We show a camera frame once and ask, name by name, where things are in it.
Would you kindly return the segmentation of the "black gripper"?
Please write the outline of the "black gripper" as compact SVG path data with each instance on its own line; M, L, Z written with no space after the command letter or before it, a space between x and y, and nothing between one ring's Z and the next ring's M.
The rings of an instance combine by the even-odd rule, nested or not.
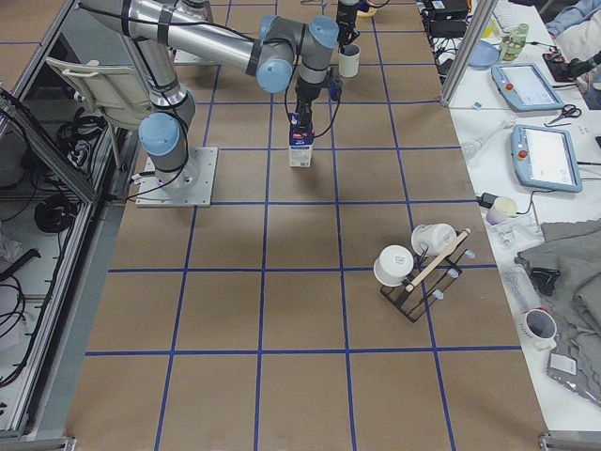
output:
M353 42L360 34L355 25L340 25L338 32L339 53L343 53L346 49L345 42Z
M314 86L296 86L296 107L295 115L296 122L301 123L301 113L304 113L304 126L310 128L312 126L312 102L316 98L316 88Z

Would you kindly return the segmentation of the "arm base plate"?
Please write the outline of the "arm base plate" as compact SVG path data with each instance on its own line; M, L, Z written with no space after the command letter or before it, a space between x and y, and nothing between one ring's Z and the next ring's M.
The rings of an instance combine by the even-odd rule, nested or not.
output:
M154 175L141 178L138 195L134 198L140 208L183 208L198 206L208 208L219 150L217 147L190 148L189 159L177 179L167 183L166 173L156 172L154 163L146 158L145 171Z

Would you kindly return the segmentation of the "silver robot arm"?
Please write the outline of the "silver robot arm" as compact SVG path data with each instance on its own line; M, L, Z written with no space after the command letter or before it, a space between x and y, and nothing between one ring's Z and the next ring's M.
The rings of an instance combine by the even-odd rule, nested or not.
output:
M81 8L132 47L158 109L178 108L187 96L167 51L176 49L254 77L270 94L295 87L287 114L289 139L312 142L312 103L331 79L339 27L328 16L301 23L279 15L262 19L257 37L203 18L197 9L159 1L83 1Z
M360 0L339 0L337 3L335 21L338 25L338 49L343 52L360 35L356 20Z

